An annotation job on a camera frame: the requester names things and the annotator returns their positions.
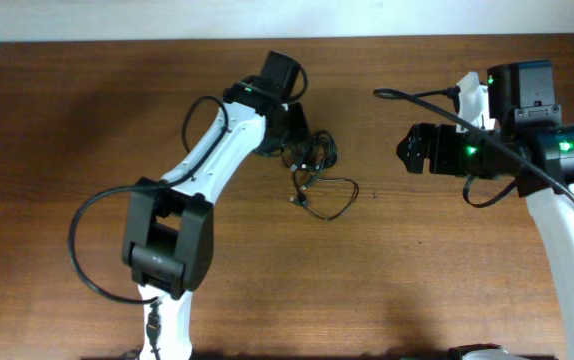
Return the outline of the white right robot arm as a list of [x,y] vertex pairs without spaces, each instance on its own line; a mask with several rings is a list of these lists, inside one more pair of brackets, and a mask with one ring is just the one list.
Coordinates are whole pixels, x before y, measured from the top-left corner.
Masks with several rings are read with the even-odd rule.
[[455,110],[448,125],[415,124],[396,154],[410,173],[512,177],[545,246],[574,359],[574,124],[562,121],[547,60],[470,72],[443,90]]

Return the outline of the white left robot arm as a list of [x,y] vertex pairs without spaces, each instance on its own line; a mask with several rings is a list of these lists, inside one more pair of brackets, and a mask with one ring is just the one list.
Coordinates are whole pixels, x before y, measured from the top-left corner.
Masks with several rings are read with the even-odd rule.
[[218,113],[187,156],[160,180],[142,178],[130,199],[122,261],[143,301],[143,347],[127,359],[188,359],[192,298],[214,253],[214,207],[251,154],[268,156],[308,134],[294,85],[304,67],[269,52],[261,72],[226,89]]

